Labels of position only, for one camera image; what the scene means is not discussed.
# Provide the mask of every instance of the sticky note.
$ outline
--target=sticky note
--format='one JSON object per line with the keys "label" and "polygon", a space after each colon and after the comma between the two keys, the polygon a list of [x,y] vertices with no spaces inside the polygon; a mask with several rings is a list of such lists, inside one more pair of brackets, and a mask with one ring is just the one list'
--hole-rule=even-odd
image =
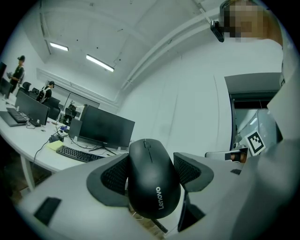
{"label": "sticky note", "polygon": [[64,145],[61,141],[55,141],[55,142],[52,142],[52,143],[48,143],[47,144],[47,147],[56,151],[58,148],[60,148],[62,145]]}

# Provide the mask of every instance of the desktop computer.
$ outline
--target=desktop computer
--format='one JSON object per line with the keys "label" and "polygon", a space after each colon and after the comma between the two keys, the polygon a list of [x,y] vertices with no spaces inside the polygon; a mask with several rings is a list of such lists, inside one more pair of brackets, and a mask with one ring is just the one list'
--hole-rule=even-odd
{"label": "desktop computer", "polygon": [[41,125],[46,125],[50,108],[44,104],[19,91],[17,94],[15,107],[19,107],[19,111],[29,117],[29,123],[32,125],[38,127],[38,120]]}
{"label": "desktop computer", "polygon": [[0,79],[2,79],[5,69],[6,69],[6,64],[4,64],[3,62],[0,62]]}
{"label": "desktop computer", "polygon": [[1,78],[0,82],[0,93],[5,96],[5,99],[9,98],[10,91],[13,85],[11,85],[7,80]]}
{"label": "desktop computer", "polygon": [[135,122],[88,106],[82,116],[78,140],[101,147],[128,147]]}

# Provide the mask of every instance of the cap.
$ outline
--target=cap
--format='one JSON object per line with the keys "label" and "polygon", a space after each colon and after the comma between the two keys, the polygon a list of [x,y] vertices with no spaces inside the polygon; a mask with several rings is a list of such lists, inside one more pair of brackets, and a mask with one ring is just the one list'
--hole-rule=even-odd
{"label": "cap", "polygon": [[53,88],[54,88],[55,83],[54,83],[54,81],[50,81],[48,85],[53,85]]}
{"label": "cap", "polygon": [[18,58],[18,60],[20,60],[20,61],[25,61],[25,56],[22,55],[21,57]]}

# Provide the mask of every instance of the lenovo logo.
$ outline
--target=lenovo logo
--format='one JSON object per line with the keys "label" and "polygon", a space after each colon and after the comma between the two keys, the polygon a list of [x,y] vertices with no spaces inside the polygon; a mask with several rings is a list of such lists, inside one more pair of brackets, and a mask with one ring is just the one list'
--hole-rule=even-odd
{"label": "lenovo logo", "polygon": [[161,207],[158,210],[164,209],[163,196],[161,195],[160,187],[156,188],[156,193],[157,193],[157,198],[158,198],[158,204]]}

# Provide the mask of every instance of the ceiling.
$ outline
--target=ceiling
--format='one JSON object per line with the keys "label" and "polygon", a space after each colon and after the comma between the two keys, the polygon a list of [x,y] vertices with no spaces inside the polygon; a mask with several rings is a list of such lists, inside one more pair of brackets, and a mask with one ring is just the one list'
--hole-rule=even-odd
{"label": "ceiling", "polygon": [[[223,0],[42,0],[32,14],[38,24],[25,24],[33,47],[47,64],[58,59],[89,72],[98,84],[117,90],[127,77],[170,32]],[[42,28],[42,35],[33,32]],[[69,48],[48,51],[45,40]],[[86,60],[89,54],[115,68],[113,73]]]}

